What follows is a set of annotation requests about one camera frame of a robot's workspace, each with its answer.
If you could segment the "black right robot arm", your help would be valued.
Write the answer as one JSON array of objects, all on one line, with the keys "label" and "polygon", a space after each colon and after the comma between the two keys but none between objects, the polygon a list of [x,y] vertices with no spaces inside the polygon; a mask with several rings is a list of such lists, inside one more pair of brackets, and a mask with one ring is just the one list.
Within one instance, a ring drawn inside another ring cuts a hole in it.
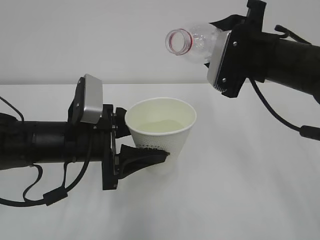
[{"label": "black right robot arm", "polygon": [[245,16],[233,14],[211,22],[219,30],[208,82],[222,95],[236,98],[246,79],[266,80],[320,97],[320,48],[287,28],[262,30],[266,2],[249,0]]}]

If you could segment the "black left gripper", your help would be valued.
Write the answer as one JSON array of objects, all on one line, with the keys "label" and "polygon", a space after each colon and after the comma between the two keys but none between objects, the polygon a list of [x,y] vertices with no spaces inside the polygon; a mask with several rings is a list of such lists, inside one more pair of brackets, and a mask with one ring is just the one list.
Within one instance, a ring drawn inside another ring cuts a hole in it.
[{"label": "black left gripper", "polygon": [[118,179],[122,180],[137,171],[162,164],[170,155],[169,152],[162,149],[136,148],[122,144],[118,154],[117,175],[115,168],[115,140],[131,135],[125,121],[126,113],[127,110],[117,107],[114,116],[114,106],[112,104],[103,104],[101,117],[93,127],[94,132],[99,133],[102,137],[101,176],[103,191],[116,190]]}]

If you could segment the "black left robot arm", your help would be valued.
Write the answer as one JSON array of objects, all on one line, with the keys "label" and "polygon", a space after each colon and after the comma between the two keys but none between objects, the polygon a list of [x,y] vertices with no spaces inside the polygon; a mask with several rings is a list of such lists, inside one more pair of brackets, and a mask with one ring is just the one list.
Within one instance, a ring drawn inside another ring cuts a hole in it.
[{"label": "black left robot arm", "polygon": [[102,189],[115,190],[118,181],[144,168],[161,164],[168,150],[147,145],[136,148],[116,140],[130,136],[126,110],[105,104],[97,124],[63,121],[19,121],[0,115],[0,168],[23,168],[33,163],[101,162]]}]

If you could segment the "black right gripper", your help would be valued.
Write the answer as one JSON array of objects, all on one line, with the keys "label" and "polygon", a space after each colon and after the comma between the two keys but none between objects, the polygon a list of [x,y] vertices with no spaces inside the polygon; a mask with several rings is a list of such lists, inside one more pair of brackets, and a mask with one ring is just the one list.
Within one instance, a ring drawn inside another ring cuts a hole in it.
[{"label": "black right gripper", "polygon": [[222,32],[231,31],[221,65],[221,78],[226,79],[226,91],[222,94],[236,98],[253,67],[254,36],[262,32],[266,2],[249,0],[245,16],[232,14],[224,19],[210,22]]}]

